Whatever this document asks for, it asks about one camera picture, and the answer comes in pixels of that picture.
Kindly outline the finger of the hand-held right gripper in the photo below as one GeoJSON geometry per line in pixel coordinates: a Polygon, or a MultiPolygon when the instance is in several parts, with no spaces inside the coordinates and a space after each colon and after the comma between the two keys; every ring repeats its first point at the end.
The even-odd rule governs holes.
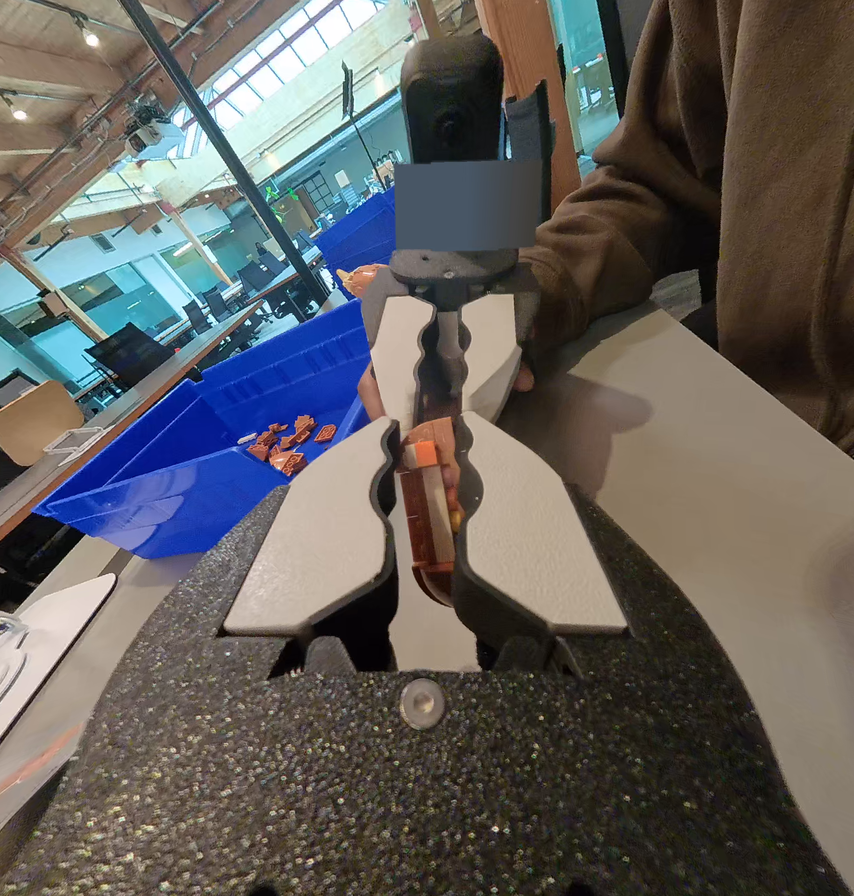
{"type": "Polygon", "coordinates": [[[408,435],[421,405],[422,337],[434,323],[432,304],[415,296],[388,297],[371,345],[371,364],[386,416],[408,435]]]}
{"type": "Polygon", "coordinates": [[[494,424],[520,368],[515,295],[491,293],[472,300],[460,309],[459,320],[466,335],[461,410],[494,424]]]}

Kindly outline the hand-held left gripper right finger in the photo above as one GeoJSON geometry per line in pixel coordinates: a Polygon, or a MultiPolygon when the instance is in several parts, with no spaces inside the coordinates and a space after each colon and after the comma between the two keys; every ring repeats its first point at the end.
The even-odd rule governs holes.
{"type": "Polygon", "coordinates": [[[558,474],[473,411],[456,420],[455,446],[461,622],[476,637],[624,633],[621,605],[558,474]]]}

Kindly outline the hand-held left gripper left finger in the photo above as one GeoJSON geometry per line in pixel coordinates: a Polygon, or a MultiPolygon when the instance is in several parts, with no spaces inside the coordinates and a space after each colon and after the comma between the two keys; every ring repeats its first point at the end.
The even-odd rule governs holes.
{"type": "Polygon", "coordinates": [[[399,422],[382,417],[294,479],[224,618],[226,633],[309,635],[387,580],[398,445],[399,422]]]}

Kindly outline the pile of brown lego pieces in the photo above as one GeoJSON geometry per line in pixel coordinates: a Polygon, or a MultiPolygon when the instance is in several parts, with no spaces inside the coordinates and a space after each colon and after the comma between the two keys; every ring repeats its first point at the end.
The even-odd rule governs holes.
{"type": "Polygon", "coordinates": [[[290,423],[272,423],[261,432],[246,434],[236,444],[290,480],[337,440],[335,423],[303,413],[290,423]]]}

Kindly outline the brown lego assembly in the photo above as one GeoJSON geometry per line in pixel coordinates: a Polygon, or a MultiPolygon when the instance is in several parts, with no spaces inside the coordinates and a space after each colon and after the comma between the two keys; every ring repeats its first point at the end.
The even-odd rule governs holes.
{"type": "Polygon", "coordinates": [[[400,446],[397,467],[412,551],[412,572],[433,601],[452,607],[455,539],[465,510],[452,417],[414,427],[400,446]]]}

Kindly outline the blue plastic bin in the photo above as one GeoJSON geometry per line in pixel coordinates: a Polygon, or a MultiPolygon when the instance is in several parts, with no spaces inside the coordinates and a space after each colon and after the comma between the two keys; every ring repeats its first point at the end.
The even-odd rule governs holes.
{"type": "Polygon", "coordinates": [[[312,436],[308,463],[369,423],[357,386],[370,363],[359,299],[183,382],[34,509],[145,559],[205,552],[291,479],[249,451],[270,424],[312,436]]]}

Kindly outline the person's right forearm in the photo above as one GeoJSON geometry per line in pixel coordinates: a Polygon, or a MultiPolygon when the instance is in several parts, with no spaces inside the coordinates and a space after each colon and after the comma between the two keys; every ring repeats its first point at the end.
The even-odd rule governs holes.
{"type": "Polygon", "coordinates": [[[540,288],[537,351],[570,342],[600,317],[634,308],[658,280],[715,264],[721,196],[679,163],[602,153],[595,170],[520,251],[540,288]]]}

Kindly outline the tan lego figure part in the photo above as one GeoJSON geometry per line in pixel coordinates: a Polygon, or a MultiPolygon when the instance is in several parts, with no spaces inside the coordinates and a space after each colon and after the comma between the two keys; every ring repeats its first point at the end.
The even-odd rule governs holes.
{"type": "Polygon", "coordinates": [[[353,271],[348,272],[337,268],[336,277],[339,283],[351,296],[363,298],[365,292],[373,283],[378,273],[388,270],[386,263],[371,263],[360,265],[353,271]]]}

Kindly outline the lego instruction booklet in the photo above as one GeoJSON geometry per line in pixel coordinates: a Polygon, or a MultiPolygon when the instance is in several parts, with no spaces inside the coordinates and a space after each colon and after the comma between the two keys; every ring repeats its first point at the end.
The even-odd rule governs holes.
{"type": "Polygon", "coordinates": [[[21,806],[74,754],[86,723],[73,725],[48,738],[48,743],[28,749],[28,756],[0,760],[0,812],[12,802],[21,806]]]}

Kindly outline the person's right hand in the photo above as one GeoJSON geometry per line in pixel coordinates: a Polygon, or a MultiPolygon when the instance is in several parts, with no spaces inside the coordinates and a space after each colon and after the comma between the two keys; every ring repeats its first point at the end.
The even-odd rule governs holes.
{"type": "Polygon", "coordinates": [[[363,372],[357,393],[369,420],[374,421],[386,415],[372,364],[369,364],[363,372]]]}

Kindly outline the stack of blue bins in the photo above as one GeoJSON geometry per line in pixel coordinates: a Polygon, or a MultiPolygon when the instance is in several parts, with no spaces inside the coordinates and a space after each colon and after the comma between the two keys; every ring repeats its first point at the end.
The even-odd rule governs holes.
{"type": "Polygon", "coordinates": [[[395,188],[368,199],[314,239],[331,273],[388,264],[397,247],[395,188]]]}

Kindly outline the black office chair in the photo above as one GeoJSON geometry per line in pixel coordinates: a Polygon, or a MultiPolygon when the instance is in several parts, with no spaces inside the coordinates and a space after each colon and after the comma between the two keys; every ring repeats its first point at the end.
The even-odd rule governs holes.
{"type": "Polygon", "coordinates": [[[113,335],[89,346],[85,354],[128,391],[170,360],[175,350],[128,322],[113,335]]]}

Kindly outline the white lamp stand base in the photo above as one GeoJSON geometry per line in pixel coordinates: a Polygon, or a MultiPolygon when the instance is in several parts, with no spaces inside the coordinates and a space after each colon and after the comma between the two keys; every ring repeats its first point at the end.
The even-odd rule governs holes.
{"type": "Polygon", "coordinates": [[[0,743],[117,582],[117,574],[104,574],[42,597],[18,613],[0,610],[0,743]]]}

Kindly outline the white ceiling projector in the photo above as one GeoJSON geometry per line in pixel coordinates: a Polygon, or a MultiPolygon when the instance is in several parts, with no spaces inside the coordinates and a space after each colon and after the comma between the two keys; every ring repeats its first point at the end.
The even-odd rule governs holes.
{"type": "Polygon", "coordinates": [[[146,124],[132,123],[125,137],[125,149],[136,161],[160,161],[173,150],[180,149],[185,141],[185,132],[169,119],[151,120],[146,124]]]}

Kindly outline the wooden chair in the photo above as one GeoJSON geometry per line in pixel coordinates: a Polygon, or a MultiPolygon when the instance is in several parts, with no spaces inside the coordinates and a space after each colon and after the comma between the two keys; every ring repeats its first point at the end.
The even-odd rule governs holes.
{"type": "Polygon", "coordinates": [[[44,449],[85,417],[61,383],[48,380],[0,409],[0,449],[18,466],[42,459],[44,449]]]}

